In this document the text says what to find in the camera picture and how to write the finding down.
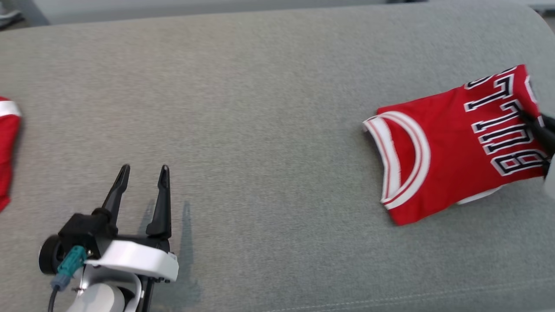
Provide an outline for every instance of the gray couch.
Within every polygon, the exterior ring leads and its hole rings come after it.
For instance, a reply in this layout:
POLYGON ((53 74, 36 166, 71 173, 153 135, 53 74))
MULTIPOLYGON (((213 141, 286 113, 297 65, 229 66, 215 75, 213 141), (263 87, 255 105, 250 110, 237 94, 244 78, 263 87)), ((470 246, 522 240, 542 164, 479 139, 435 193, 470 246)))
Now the gray couch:
MULTIPOLYGON (((394 226, 361 122, 377 107, 528 66, 555 112, 555 37, 504 2, 300 9, 0 33, 24 125, 0 214, 2 311, 46 309, 37 255, 132 166, 121 233, 170 166, 180 274, 152 311, 555 307, 555 203, 540 179, 394 226)), ((56 311, 73 300, 58 295, 56 311)))

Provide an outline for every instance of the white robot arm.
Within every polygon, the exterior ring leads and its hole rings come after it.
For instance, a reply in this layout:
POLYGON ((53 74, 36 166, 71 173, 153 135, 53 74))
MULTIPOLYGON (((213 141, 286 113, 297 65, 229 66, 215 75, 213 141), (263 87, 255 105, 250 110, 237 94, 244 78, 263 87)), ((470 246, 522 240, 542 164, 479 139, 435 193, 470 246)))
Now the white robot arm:
POLYGON ((80 284, 67 312, 148 312, 154 284, 176 280, 179 264, 168 242, 169 168, 164 165, 160 172, 158 200, 146 236, 118 235, 115 226, 129 170, 128 164, 121 168, 101 208, 92 215, 74 214, 58 235, 43 244, 39 267, 56 275, 49 312, 71 275, 80 278, 80 284))

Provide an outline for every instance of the red jersey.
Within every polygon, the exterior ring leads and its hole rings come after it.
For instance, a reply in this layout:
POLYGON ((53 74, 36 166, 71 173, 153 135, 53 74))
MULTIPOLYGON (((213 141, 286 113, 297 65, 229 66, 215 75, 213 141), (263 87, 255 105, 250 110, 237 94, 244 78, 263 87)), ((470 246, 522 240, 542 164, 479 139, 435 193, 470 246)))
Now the red jersey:
POLYGON ((9 203, 8 189, 12 179, 12 148, 21 116, 16 104, 0 97, 0 211, 9 203))
POLYGON ((520 119, 541 120, 524 65, 377 110, 364 121, 384 164, 381 202, 398 225, 504 184, 540 177, 543 148, 520 119))

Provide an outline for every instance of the red cloth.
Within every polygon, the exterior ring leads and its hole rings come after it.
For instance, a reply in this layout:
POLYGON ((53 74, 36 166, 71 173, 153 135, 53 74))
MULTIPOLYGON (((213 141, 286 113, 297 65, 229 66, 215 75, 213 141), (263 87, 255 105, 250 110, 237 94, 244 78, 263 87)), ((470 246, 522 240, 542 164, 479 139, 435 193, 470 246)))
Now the red cloth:
POLYGON ((381 202, 398 225, 504 184, 540 177, 548 159, 519 117, 541 119, 524 65, 382 107, 364 121, 384 163, 381 202))
POLYGON ((9 203, 9 185, 12 180, 12 150, 16 140, 21 114, 16 104, 0 97, 0 211, 9 203))

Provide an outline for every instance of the black cable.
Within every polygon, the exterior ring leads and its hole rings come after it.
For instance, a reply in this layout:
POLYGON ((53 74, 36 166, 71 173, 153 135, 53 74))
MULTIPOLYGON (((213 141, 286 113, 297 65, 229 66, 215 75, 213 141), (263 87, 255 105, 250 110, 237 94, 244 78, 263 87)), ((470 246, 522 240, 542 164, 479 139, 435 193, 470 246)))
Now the black cable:
POLYGON ((59 289, 60 286, 56 285, 52 290, 52 295, 50 295, 50 302, 48 303, 48 312, 54 312, 54 301, 56 300, 56 294, 58 293, 59 289))

